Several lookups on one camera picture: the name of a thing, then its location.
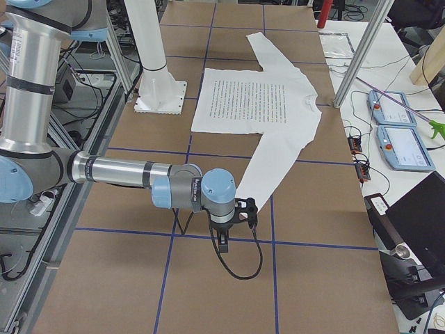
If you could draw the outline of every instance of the green tool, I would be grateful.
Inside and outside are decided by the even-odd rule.
[[[413,113],[414,115],[416,115],[417,117],[419,117],[420,119],[424,120],[425,122],[427,122],[429,125],[432,126],[432,129],[434,130],[434,134],[432,135],[432,139],[436,138],[437,134],[440,134],[442,136],[443,139],[445,139],[445,124],[444,123],[439,123],[436,122],[435,120],[431,120],[430,118],[426,117],[425,115],[422,115],[421,113],[419,113],[418,111],[414,110],[413,108],[405,105],[402,102],[397,101],[396,99],[394,99],[393,97],[391,97],[390,95],[386,94],[385,92],[381,91],[380,89],[372,86],[370,83],[367,83],[365,80],[360,79],[359,77],[356,78],[358,81],[360,81],[362,84],[367,85],[369,88],[374,89],[376,92],[382,94],[383,96],[385,96],[386,98],[390,99],[391,101],[393,101],[394,103],[397,103],[399,106],[402,106],[403,108],[405,108],[406,110],[408,110],[410,113]]]

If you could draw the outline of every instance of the red object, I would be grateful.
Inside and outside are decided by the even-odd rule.
[[[318,19],[317,28],[323,29],[325,27],[326,20],[329,17],[333,2],[334,0],[324,0],[323,7],[321,8],[321,14]]]

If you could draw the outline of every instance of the silver robot arm segment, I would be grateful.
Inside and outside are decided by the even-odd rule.
[[[235,199],[234,178],[226,170],[202,176],[191,164],[112,159],[51,147],[47,132],[61,42],[68,37],[105,40],[106,0],[8,0],[6,11],[14,31],[0,136],[0,202],[25,200],[68,182],[146,188],[157,207],[207,211],[221,253],[228,251],[233,224],[256,226],[254,200]]]

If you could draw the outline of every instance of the white desk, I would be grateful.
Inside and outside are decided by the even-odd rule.
[[[336,33],[348,33],[349,38],[353,44],[354,49],[362,38],[363,32],[366,28],[366,23],[364,22],[338,22],[338,21],[328,21],[324,29],[320,29],[320,32],[336,32]],[[406,49],[404,48],[402,42],[398,39],[395,31],[390,24],[383,24],[380,32],[371,47],[371,50],[364,61],[362,67],[373,67],[381,66],[397,61],[408,55]],[[343,59],[326,59],[327,64],[333,65],[343,65],[349,63],[348,60]],[[383,68],[373,68],[373,69],[361,69],[358,76],[369,82],[370,84],[378,87],[381,90],[395,90],[403,91],[406,94],[415,93],[426,88],[426,86],[415,86],[411,83],[409,75],[413,71],[415,65],[410,57],[407,57],[397,63],[388,65]],[[334,67],[335,70],[344,72],[346,67]],[[388,88],[388,85],[394,80],[393,84]],[[343,75],[337,74],[335,72],[330,72],[332,85],[337,91]],[[363,92],[369,92],[370,89],[364,84],[355,81],[345,102],[341,106],[341,116],[344,120],[352,123],[353,126],[358,127],[363,134],[369,132],[369,126],[364,122],[359,120],[353,115],[353,108],[351,106],[351,92],[354,90],[360,90]],[[413,109],[441,109],[440,105],[437,103],[436,99],[429,90],[416,95],[408,95],[408,102]],[[366,121],[370,121],[371,113],[366,105],[367,96],[361,93],[353,94],[353,104],[355,107],[355,114]],[[443,113],[427,113],[427,117],[432,118],[438,122],[445,122],[445,114]],[[437,135],[435,140],[432,140],[431,126],[425,121],[417,118],[418,131],[421,134],[423,142],[427,148],[437,147],[444,144],[444,139]],[[376,123],[372,121],[374,130],[371,132],[371,136],[365,136],[362,139],[362,147],[364,154],[370,158],[371,167],[379,170],[385,174],[389,181],[391,182],[391,188],[388,194],[385,196],[387,202],[392,205],[399,198],[401,198],[410,189],[416,186],[421,180],[423,180],[428,173],[417,173],[417,172],[400,172],[392,170],[383,158],[378,142],[376,139]],[[445,148],[430,151],[430,156],[436,165],[436,170],[441,174],[445,175]],[[363,196],[370,195],[372,193],[384,193],[387,189],[387,181],[383,176],[379,175],[375,171],[371,170],[371,181],[365,182],[362,193]],[[394,307],[394,312],[398,320],[399,329],[401,332],[408,332],[411,326],[417,325],[417,332],[422,333],[423,327],[425,326],[426,316],[423,315],[420,324],[416,324],[414,321],[408,321],[403,316],[402,312]],[[435,313],[441,316],[445,315],[445,305],[439,306],[435,309]]]

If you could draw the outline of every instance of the table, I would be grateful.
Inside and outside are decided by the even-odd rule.
[[[320,32],[348,33],[353,47],[357,48],[365,28],[366,23],[364,22],[328,21],[325,28],[320,29]],[[409,75],[415,68],[415,64],[412,59],[407,56],[408,53],[397,37],[392,26],[390,24],[383,24],[362,67],[381,66],[400,59],[402,60],[382,68],[361,69],[358,76],[383,90],[388,89],[387,87],[389,84],[391,84],[389,90],[403,91],[407,94],[425,90],[426,86],[415,86],[411,83]],[[327,63],[332,65],[343,65],[344,63],[349,63],[349,61],[329,58],[327,59]],[[346,70],[346,67],[333,68],[340,72]],[[330,72],[330,76],[334,89],[337,90],[343,76],[333,71]],[[367,133],[369,131],[369,126],[356,118],[353,114],[354,110],[351,105],[351,94],[353,95],[352,101],[355,108],[355,115],[369,121],[371,115],[369,108],[366,105],[367,96],[361,93],[352,93],[354,90],[364,92],[370,91],[368,87],[360,82],[354,82],[345,102],[341,106],[341,115],[345,120],[344,125],[347,126],[349,125],[349,122],[351,122],[353,126],[358,127],[363,133]],[[408,95],[407,98],[411,107],[414,109],[441,109],[430,90]],[[438,122],[445,122],[445,114],[441,112],[427,113],[426,116],[435,119]],[[443,145],[444,140],[441,136],[438,136],[435,140],[430,138],[432,136],[432,130],[426,122],[418,118],[416,120],[418,123],[417,129],[419,130],[422,140],[427,148]],[[385,195],[385,199],[392,205],[423,180],[428,173],[400,172],[392,170],[385,162],[380,152],[380,148],[378,147],[378,142],[375,136],[375,128],[377,125],[375,122],[372,122],[372,124],[374,130],[371,133],[371,137],[365,136],[363,138],[362,147],[364,148],[364,153],[370,157],[371,166],[389,178],[391,188],[389,189],[388,194]],[[430,151],[430,156],[436,165],[436,170],[441,175],[445,175],[445,149]],[[362,189],[363,196],[378,192],[384,193],[387,189],[387,181],[374,170],[371,170],[370,173],[371,181],[364,183]],[[435,310],[442,316],[445,314],[445,306],[439,306]],[[406,320],[397,307],[394,307],[394,311],[401,332],[408,332],[411,326],[418,326],[418,328],[423,330],[426,322],[426,315],[422,316],[422,322],[417,324],[415,321]]]
[[[188,82],[182,114],[137,114],[134,100],[107,155],[222,167],[238,184],[259,135],[190,128],[205,67],[260,70],[245,38],[257,31],[309,77],[323,113],[314,142],[259,213],[259,277],[225,272],[205,215],[183,237],[148,192],[95,184],[34,333],[397,333],[311,9],[169,2],[161,32],[169,70]],[[231,236],[228,264],[253,272],[250,231]]]

